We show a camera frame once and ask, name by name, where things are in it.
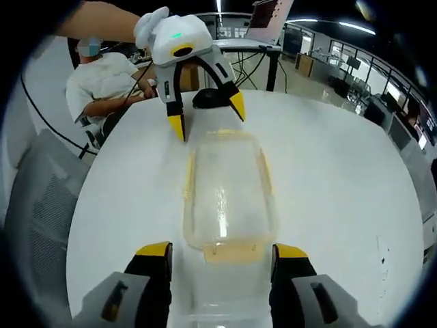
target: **face mask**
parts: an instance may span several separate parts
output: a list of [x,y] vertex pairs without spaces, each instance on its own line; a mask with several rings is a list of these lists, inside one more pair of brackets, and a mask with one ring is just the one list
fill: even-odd
[[77,51],[83,57],[94,57],[97,56],[100,51],[100,43],[91,41],[87,46],[78,46]]

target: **monitor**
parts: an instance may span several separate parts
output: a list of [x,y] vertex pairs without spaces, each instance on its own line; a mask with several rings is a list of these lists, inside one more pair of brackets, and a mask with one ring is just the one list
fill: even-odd
[[412,136],[404,125],[401,123],[399,118],[393,114],[393,120],[391,122],[390,130],[389,130],[389,136],[395,143],[397,149],[401,152],[410,142],[412,139]]
[[361,61],[357,60],[357,58],[349,57],[346,64],[358,70],[360,68]]
[[258,1],[245,38],[277,45],[294,0]]
[[302,31],[297,29],[285,29],[283,50],[290,56],[295,57],[302,48]]

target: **desk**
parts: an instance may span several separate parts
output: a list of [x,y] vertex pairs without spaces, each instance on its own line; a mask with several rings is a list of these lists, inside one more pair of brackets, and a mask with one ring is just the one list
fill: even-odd
[[305,250],[318,273],[358,301],[369,323],[393,319],[419,280],[423,231],[408,170],[385,132],[332,105],[252,90],[243,91],[244,123],[230,107],[193,117],[194,95],[182,95],[187,144],[155,98],[133,105],[99,151],[68,241],[72,315],[146,244],[172,241],[178,263],[188,156],[208,131],[231,128],[253,133],[269,160],[277,242]]
[[227,53],[263,53],[265,51],[266,55],[270,58],[266,90],[273,91],[274,83],[276,82],[279,55],[282,51],[280,46],[273,46],[265,42],[246,38],[220,39],[214,40],[213,43]]

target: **table leg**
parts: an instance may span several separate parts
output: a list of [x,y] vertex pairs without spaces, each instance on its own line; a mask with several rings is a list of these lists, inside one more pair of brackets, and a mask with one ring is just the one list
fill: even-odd
[[270,63],[268,65],[268,78],[267,78],[267,91],[273,91],[274,84],[276,82],[276,72],[278,69],[278,59],[280,52],[271,52],[267,54],[270,58]]

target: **transparent food container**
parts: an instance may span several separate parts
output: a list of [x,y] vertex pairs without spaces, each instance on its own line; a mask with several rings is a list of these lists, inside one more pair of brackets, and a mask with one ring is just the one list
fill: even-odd
[[255,138],[210,133],[188,164],[184,237],[207,262],[252,262],[277,231],[266,157]]
[[255,138],[238,131],[208,134],[188,163],[184,197],[181,322],[234,327],[229,323],[249,320],[255,327],[252,320],[270,316],[278,228],[266,157]]

